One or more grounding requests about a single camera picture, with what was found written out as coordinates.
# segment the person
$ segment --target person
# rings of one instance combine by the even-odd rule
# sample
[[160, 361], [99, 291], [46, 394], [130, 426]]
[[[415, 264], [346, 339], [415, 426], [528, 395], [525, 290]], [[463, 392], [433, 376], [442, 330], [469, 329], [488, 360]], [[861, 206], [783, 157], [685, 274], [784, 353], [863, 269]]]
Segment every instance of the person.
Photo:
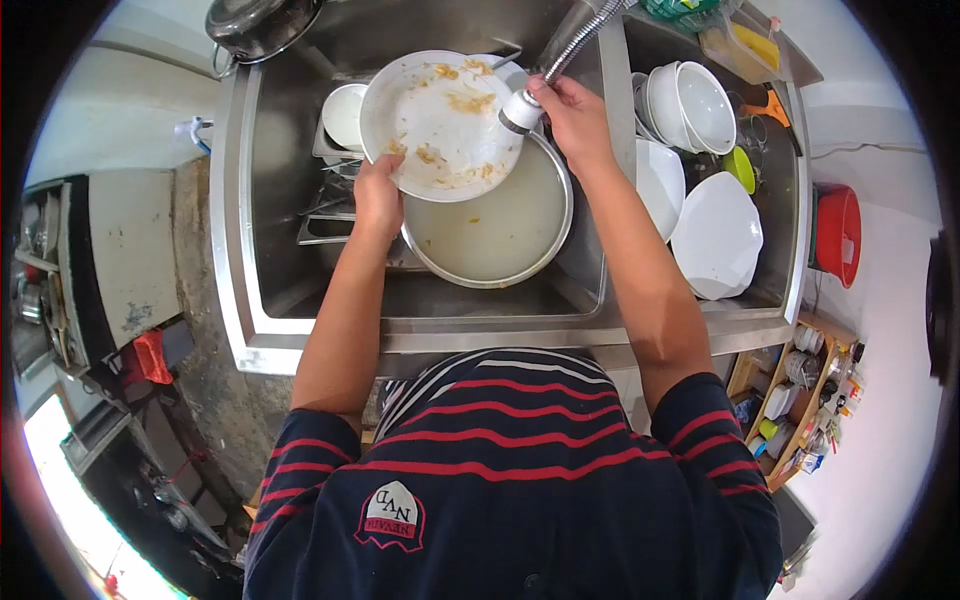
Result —
[[245, 597], [762, 598], [776, 582], [776, 508], [603, 101], [568, 78], [528, 88], [587, 194], [652, 437], [631, 431], [595, 362], [490, 348], [392, 394], [360, 455], [403, 219], [402, 157], [382, 156], [357, 178], [356, 224], [266, 467]]

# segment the orange utensil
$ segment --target orange utensil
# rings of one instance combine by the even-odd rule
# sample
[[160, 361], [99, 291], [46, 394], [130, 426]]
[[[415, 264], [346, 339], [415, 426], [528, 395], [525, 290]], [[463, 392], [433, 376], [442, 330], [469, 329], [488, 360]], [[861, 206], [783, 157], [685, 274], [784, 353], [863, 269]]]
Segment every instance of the orange utensil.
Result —
[[754, 105], [743, 105], [740, 107], [740, 110], [745, 114], [765, 114], [777, 119], [780, 124], [783, 125], [783, 128], [786, 129], [787, 133], [790, 134], [790, 141], [793, 143], [794, 152], [797, 153], [797, 156], [803, 156], [804, 150], [800, 147], [800, 140], [793, 131], [793, 126], [790, 125], [790, 118], [786, 116], [786, 110], [783, 109], [780, 96], [777, 95], [777, 91], [770, 84], [764, 85], [767, 88], [767, 106], [757, 107]]

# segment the yellow sponge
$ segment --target yellow sponge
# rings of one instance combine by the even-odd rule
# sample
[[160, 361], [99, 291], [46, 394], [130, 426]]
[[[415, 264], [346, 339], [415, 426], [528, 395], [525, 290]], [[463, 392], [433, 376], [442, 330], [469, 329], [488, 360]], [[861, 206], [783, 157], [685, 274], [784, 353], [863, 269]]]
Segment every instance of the yellow sponge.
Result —
[[760, 34], [754, 33], [742, 25], [731, 23], [733, 33], [746, 45], [761, 57], [767, 64], [772, 66], [775, 71], [780, 70], [780, 48], [777, 44]]

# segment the hand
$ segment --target hand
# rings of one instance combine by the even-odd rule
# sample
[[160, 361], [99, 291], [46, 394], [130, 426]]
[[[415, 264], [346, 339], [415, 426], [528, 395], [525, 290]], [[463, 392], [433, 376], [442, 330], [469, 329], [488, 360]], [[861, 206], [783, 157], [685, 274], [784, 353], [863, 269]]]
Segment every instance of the hand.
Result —
[[553, 137], [578, 178], [598, 166], [615, 165], [603, 100], [568, 77], [550, 87], [542, 75], [527, 82], [527, 89], [550, 117]]
[[364, 160], [353, 185], [357, 206], [355, 229], [394, 239], [403, 224], [403, 201], [390, 175], [403, 163], [403, 155], [381, 155], [374, 164]]

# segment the navy shirt with red stripes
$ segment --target navy shirt with red stripes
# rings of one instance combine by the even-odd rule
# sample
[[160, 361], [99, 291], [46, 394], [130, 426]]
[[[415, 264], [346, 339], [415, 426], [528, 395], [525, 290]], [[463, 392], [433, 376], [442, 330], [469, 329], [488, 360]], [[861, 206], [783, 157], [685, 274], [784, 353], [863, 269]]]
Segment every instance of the navy shirt with red stripes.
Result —
[[761, 598], [777, 510], [713, 373], [631, 431], [592, 361], [451, 357], [388, 398], [373, 447], [327, 413], [280, 430], [247, 598]]

